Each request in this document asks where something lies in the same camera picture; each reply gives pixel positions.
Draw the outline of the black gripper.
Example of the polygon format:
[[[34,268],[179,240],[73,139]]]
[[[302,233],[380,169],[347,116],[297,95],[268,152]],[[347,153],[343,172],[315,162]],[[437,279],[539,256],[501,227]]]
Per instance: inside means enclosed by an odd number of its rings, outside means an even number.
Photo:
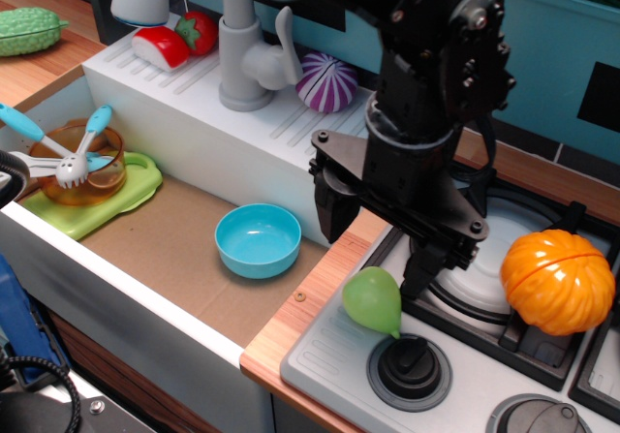
[[[416,299],[448,259],[475,257],[488,226],[450,176],[460,128],[441,102],[424,98],[397,109],[372,95],[364,117],[366,138],[329,130],[312,135],[309,171],[321,232],[334,243],[366,208],[426,245],[410,242],[400,286],[404,299]]]

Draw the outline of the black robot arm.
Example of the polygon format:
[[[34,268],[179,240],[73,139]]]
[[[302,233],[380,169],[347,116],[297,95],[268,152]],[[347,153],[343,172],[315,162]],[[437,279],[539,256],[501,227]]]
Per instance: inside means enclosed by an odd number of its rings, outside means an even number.
[[[334,241],[365,208],[405,232],[415,247],[401,293],[415,299],[441,271],[468,267],[488,234],[451,164],[463,127],[486,122],[514,85],[504,0],[327,1],[377,29],[382,62],[367,137],[312,137],[321,230]]]

